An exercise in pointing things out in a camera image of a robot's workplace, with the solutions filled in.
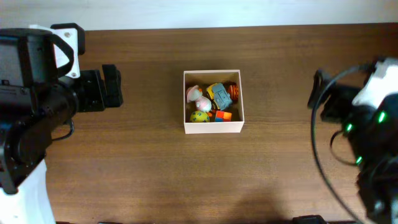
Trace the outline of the pink open box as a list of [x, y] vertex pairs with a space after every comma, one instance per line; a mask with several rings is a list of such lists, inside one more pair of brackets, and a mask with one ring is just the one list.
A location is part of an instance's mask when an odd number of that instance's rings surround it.
[[[214, 83], [232, 83], [238, 86], [238, 99], [233, 103], [228, 112], [232, 113], [231, 121], [215, 122], [215, 115], [209, 123], [192, 123], [190, 115], [194, 112], [193, 103], [187, 103], [186, 92], [189, 87], [198, 84], [209, 86]], [[241, 74], [239, 70], [196, 70], [183, 73], [183, 125], [186, 134], [210, 134], [210, 133], [240, 133], [244, 122], [244, 106], [241, 93]]]

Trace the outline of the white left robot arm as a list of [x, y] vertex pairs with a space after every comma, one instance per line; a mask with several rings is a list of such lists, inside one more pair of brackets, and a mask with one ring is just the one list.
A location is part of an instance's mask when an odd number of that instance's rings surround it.
[[55, 223], [46, 186], [46, 150], [52, 131], [75, 128], [76, 113], [104, 111], [123, 104], [121, 73], [113, 64], [63, 76], [45, 84], [37, 109], [1, 115], [1, 223]]

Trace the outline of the white duck pink hat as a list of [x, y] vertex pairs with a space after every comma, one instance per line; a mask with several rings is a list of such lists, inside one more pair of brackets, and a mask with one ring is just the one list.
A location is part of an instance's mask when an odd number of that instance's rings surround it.
[[202, 112], [209, 113], [212, 109], [211, 101], [203, 95], [203, 91], [198, 85], [187, 89], [186, 102], [194, 103], [196, 109]]

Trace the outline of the yellow ball blue letters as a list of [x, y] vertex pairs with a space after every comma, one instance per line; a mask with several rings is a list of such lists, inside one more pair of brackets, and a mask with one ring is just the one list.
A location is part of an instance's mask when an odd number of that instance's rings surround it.
[[210, 121], [210, 117], [208, 113], [203, 111], [194, 111], [190, 115], [190, 122], [191, 123], [208, 123]]

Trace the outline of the grey yellow toy truck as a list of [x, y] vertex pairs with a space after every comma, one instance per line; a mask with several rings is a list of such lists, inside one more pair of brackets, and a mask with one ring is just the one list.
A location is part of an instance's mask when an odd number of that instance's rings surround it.
[[206, 94], [212, 102], [214, 110], [224, 111], [233, 103], [230, 94], [222, 83], [214, 83], [206, 89]]

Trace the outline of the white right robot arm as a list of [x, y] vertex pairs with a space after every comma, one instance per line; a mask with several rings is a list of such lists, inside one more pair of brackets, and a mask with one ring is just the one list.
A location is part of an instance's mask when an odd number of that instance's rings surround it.
[[328, 190], [358, 223], [360, 218], [344, 203], [321, 165], [316, 139], [316, 115], [338, 123], [332, 136], [347, 138], [354, 161], [341, 163], [358, 167], [356, 181], [367, 217], [374, 223], [397, 223], [397, 81], [393, 66], [360, 65], [335, 77], [322, 70], [314, 75], [308, 100], [311, 109], [310, 140], [313, 158]]

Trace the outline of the colourful puzzle cube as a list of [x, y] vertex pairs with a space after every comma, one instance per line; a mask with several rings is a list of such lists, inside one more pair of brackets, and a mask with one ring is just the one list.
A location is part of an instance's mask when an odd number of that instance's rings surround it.
[[230, 122], [232, 114], [225, 111], [216, 111], [215, 122]]

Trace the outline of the orange round spinner toy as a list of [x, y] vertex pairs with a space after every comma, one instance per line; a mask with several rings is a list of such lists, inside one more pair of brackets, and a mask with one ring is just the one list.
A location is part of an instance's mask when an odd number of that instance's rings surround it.
[[237, 85], [230, 85], [228, 87], [227, 92], [229, 93], [230, 98], [233, 101], [238, 101], [238, 99], [239, 99], [239, 87]]

